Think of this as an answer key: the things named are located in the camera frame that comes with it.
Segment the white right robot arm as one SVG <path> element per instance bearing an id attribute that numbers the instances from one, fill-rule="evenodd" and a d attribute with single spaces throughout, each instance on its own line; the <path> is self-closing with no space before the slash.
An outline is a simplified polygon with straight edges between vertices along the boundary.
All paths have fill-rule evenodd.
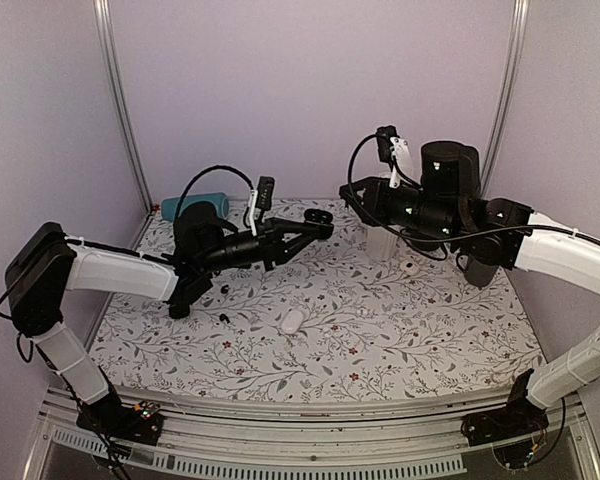
<path id="1" fill-rule="evenodd" d="M 417 244 L 448 244 L 469 265 L 558 278 L 600 295 L 600 239 L 569 229 L 533 208 L 480 196 L 478 152 L 455 141 L 421 148 L 421 179 L 408 179 L 399 137 L 375 135 L 388 178 L 346 179 L 339 196 L 360 220 Z M 517 436 L 564 396 L 600 378 L 600 326 L 557 359 L 516 379 L 497 427 Z"/>

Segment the small white earbud case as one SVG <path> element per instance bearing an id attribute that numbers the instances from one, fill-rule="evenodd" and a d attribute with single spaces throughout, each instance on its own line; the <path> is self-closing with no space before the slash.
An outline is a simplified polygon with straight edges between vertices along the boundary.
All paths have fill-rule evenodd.
<path id="1" fill-rule="evenodd" d="M 419 272 L 420 267 L 414 261 L 404 260 L 400 263 L 400 269 L 408 275 L 415 275 Z"/>

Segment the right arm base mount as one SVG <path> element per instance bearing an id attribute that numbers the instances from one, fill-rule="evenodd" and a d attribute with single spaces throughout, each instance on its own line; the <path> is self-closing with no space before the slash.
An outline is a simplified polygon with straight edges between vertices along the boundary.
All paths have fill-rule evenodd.
<path id="1" fill-rule="evenodd" d="M 549 421 L 545 408 L 528 399 L 528 383 L 533 369 L 514 382 L 503 407 L 472 413 L 462 418 L 461 434 L 470 446 L 498 442 L 546 429 Z"/>

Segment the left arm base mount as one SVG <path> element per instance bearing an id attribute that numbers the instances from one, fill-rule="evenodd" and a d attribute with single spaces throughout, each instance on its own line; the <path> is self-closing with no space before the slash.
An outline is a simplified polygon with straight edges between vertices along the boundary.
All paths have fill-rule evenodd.
<path id="1" fill-rule="evenodd" d="M 133 406 L 125 406 L 106 375 L 104 379 L 107 390 L 102 398 L 91 404 L 78 401 L 76 425 L 105 438 L 156 446 L 165 420 L 160 412 L 161 405 L 142 400 Z"/>

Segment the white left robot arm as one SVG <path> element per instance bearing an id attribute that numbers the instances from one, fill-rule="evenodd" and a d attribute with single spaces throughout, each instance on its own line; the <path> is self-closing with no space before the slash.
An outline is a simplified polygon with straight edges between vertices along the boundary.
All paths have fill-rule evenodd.
<path id="1" fill-rule="evenodd" d="M 289 262 L 334 230 L 332 215 L 308 209 L 301 222 L 256 220 L 241 231 L 218 217 L 209 202 L 197 202 L 173 223 L 175 250 L 163 258 L 68 236 L 47 222 L 5 273 L 6 319 L 29 339 L 72 389 L 91 419 L 108 434 L 128 426 L 128 412 L 102 370 L 65 324 L 61 304 L 69 290 L 146 297 L 167 304 L 173 319 L 185 318 L 212 287 L 215 273 L 262 263 L 266 270 Z"/>

